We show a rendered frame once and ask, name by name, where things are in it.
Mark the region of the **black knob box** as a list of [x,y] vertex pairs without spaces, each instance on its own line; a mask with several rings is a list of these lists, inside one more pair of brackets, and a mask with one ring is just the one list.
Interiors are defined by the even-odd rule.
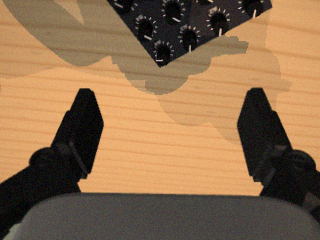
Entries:
[[272,8],[271,0],[107,2],[159,68]]

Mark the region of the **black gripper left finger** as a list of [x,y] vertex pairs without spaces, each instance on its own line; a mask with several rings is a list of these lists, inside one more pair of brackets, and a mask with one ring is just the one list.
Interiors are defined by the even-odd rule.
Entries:
[[0,183],[0,240],[38,202],[81,192],[78,182],[92,172],[103,128],[94,91],[80,88],[51,146],[35,151],[29,166]]

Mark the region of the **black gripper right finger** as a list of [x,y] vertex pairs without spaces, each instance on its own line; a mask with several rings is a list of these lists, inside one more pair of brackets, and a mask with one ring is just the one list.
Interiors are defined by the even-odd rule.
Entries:
[[263,88],[247,91],[237,130],[249,176],[263,186],[259,196],[296,204],[320,225],[320,172],[308,153],[293,149]]

